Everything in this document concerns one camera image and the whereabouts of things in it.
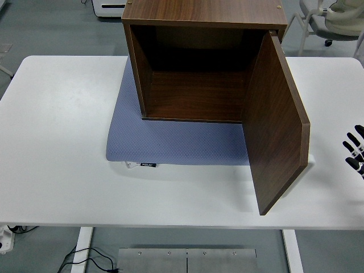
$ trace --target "power strip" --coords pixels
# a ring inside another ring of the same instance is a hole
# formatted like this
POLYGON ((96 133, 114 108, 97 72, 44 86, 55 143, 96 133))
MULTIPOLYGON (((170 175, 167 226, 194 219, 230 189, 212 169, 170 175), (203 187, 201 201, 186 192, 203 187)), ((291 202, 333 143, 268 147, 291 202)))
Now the power strip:
POLYGON ((13 250, 15 234, 7 225, 0 226, 0 253, 5 254, 13 250))
POLYGON ((123 273, 260 272, 255 249, 119 249, 123 273))

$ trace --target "metal plate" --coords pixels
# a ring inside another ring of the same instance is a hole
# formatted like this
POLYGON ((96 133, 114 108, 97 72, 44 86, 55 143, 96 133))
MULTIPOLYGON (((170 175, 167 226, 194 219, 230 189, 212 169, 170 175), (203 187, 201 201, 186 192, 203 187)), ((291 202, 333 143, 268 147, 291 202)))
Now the metal plate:
POLYGON ((118 268, 123 273, 258 272, 254 249, 119 249, 118 268))
POLYGON ((254 249, 189 249, 188 273, 255 273, 254 249))
POLYGON ((119 249, 123 273, 186 273, 186 249, 119 249))

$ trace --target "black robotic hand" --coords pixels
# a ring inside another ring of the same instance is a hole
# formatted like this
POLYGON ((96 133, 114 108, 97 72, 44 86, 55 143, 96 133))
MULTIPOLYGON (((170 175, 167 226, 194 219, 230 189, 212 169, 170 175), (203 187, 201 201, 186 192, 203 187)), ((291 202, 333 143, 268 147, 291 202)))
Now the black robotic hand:
MULTIPOLYGON (((364 127, 355 125, 355 130, 364 139, 364 127)), ((356 148, 353 148, 348 142, 344 141, 342 144, 351 152, 351 157, 346 158, 345 161, 356 170, 364 179, 364 146, 352 134, 347 133, 348 138, 354 143, 356 148)))

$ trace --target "white appliance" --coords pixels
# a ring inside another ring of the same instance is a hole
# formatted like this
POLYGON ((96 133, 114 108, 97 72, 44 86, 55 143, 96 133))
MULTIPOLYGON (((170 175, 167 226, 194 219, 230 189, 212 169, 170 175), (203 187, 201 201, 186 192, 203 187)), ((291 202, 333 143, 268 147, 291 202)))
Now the white appliance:
POLYGON ((2 7, 5 5, 6 0, 0 0, 0 10, 2 9, 2 7))
POLYGON ((92 0, 97 17, 121 17, 127 0, 92 0))

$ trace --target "gray floor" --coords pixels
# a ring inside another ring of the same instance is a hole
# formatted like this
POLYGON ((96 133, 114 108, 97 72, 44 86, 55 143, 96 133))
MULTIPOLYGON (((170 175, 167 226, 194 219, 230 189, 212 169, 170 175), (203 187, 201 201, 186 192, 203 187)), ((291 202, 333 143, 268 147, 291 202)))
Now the gray floor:
MULTIPOLYGON (((287 17, 299 10, 298 0, 283 0, 287 17)), ((294 22, 283 49, 296 56, 301 29, 294 22)), ((0 64, 16 72, 29 55, 127 55, 119 19, 98 19, 91 0, 8 0, 0 11, 0 44, 13 44, 0 52, 0 64)), ((310 36, 304 56, 351 57, 355 42, 334 42, 310 36)), ((0 98, 10 78, 0 72, 0 98)), ((56 272, 63 257, 77 242, 79 228, 41 227, 17 235, 14 250, 0 256, 0 272, 56 272)), ((362 272, 362 231, 297 231, 305 273, 362 272)), ((101 229, 94 232, 93 246, 115 257, 119 247, 148 245, 244 245, 257 248, 261 273, 288 272, 278 231, 101 229)), ((88 272, 97 272, 91 265, 88 272)))

